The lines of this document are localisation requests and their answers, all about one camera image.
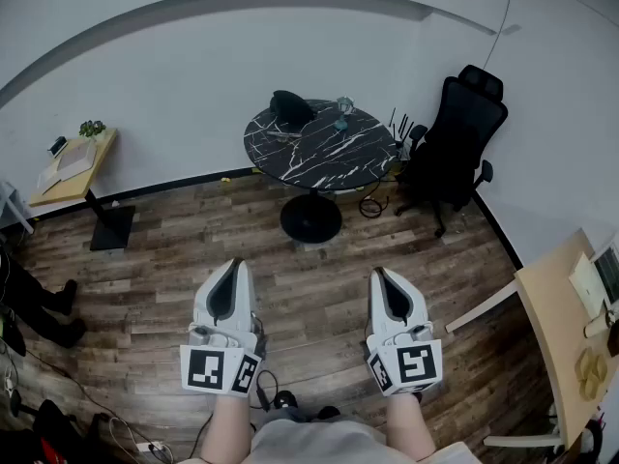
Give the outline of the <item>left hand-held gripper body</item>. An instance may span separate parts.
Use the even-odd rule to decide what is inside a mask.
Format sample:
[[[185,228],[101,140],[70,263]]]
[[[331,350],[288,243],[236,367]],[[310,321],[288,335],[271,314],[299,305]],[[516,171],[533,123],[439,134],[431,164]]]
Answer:
[[[248,397],[262,358],[258,335],[209,326],[192,326],[180,346],[181,382],[188,391]]]

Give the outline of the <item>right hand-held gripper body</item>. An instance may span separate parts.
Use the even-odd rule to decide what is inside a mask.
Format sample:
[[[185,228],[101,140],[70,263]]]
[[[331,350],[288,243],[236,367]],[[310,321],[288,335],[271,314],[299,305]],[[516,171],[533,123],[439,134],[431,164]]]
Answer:
[[[384,339],[371,334],[366,344],[369,371],[384,396],[420,393],[443,379],[442,344],[429,321]]]

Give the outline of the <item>person's left forearm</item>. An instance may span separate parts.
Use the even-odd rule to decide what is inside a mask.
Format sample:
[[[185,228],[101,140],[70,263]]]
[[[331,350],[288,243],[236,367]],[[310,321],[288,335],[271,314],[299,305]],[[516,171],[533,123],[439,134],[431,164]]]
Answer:
[[[207,464],[242,464],[250,454],[251,439],[249,400],[218,395],[200,458]]]

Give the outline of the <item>person's right forearm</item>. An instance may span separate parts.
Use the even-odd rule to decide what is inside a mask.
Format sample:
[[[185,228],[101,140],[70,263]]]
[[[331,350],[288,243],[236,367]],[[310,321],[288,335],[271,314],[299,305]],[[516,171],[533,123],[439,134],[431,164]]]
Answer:
[[[387,398],[387,445],[415,461],[436,452],[436,445],[424,420],[418,398],[412,393]]]

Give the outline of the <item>white power strip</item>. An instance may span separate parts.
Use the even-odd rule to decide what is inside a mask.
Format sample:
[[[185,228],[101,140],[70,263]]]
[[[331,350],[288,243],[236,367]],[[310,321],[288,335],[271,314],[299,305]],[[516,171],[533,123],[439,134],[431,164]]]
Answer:
[[[135,446],[139,452],[156,457],[163,462],[172,462],[174,460],[170,448],[163,442],[139,442]]]

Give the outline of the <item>person's light clothing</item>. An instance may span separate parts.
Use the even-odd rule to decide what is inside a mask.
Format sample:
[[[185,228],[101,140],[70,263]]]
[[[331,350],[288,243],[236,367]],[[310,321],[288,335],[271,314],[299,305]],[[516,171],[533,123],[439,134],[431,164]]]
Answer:
[[[354,420],[295,422],[271,420],[251,440],[238,462],[192,458],[181,464],[482,464],[462,442],[424,459],[387,446],[374,428]]]

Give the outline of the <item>light wooden desk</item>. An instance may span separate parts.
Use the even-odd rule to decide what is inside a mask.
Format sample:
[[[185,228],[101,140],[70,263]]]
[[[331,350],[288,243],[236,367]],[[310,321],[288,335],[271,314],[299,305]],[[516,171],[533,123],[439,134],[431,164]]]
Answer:
[[[594,249],[584,231],[578,230],[560,246],[518,270],[514,279],[502,289],[446,325],[446,331],[452,333],[517,294],[543,355],[558,432],[532,436],[489,435],[484,438],[485,446],[528,449],[562,445],[569,449],[597,412],[619,366],[619,358],[609,355],[606,340],[600,335],[592,338],[584,335],[589,316],[569,281],[569,274],[582,255],[591,258]],[[587,348],[602,355],[608,368],[599,391],[590,400],[581,395],[575,371],[580,354]]]

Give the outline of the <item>black bag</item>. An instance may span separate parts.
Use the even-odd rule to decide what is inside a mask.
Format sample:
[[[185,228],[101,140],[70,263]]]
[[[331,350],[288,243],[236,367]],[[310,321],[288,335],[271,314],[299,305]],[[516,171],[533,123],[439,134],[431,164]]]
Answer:
[[[106,413],[92,418],[85,435],[74,426],[74,418],[61,412],[58,406],[46,399],[40,406],[33,423],[39,438],[45,464],[118,464],[103,445],[100,423],[109,422]]]

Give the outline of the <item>round black marble table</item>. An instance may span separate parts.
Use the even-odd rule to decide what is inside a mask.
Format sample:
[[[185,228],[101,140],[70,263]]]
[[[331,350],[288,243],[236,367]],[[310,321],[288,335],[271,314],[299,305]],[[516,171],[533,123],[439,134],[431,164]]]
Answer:
[[[336,202],[323,194],[378,183],[396,162],[397,147],[388,128],[361,109],[348,116],[347,130],[336,130],[334,101],[310,100],[309,105],[315,120],[302,129],[280,125],[266,108],[250,120],[243,141],[257,169],[305,191],[282,207],[284,232],[301,243],[321,244],[333,239],[342,224]],[[277,138],[267,131],[298,132],[302,137]]]

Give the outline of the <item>white router with black antennas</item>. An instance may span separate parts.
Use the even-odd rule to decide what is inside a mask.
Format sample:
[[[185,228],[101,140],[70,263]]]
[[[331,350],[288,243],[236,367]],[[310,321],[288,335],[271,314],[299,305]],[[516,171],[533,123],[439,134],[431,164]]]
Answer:
[[[402,148],[406,139],[410,136],[414,127],[414,122],[407,113],[404,113],[398,120],[396,118],[397,109],[394,107],[388,123],[388,130],[396,143],[397,148]]]

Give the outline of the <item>black mesh office chair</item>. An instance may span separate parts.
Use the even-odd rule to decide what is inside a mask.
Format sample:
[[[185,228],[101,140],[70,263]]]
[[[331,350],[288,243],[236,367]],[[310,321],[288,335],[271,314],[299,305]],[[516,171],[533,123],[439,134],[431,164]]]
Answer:
[[[440,205],[457,212],[480,184],[492,181],[493,167],[483,152],[508,117],[503,91],[499,78],[474,65],[445,79],[433,125],[418,125],[409,135],[409,159],[396,176],[409,201],[395,209],[397,216],[429,203],[438,224],[434,235],[440,238],[446,231]]]

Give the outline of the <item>small wooden side table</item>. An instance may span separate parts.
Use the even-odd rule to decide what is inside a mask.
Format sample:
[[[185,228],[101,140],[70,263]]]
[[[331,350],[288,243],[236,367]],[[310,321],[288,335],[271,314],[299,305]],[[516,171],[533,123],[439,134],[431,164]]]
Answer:
[[[91,186],[117,137],[116,129],[106,129],[91,138],[74,138],[39,176],[31,195],[32,208],[84,200],[98,220],[90,243],[92,251],[122,249],[127,246],[133,225],[134,206],[104,209]]]

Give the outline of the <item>flat white box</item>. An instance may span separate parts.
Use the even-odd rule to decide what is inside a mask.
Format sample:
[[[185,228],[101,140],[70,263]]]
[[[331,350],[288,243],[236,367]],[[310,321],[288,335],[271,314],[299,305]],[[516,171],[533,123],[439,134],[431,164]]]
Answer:
[[[95,140],[80,143],[71,150],[64,149],[58,161],[40,173],[37,185],[40,193],[44,194],[56,184],[90,170],[94,165],[97,151]]]

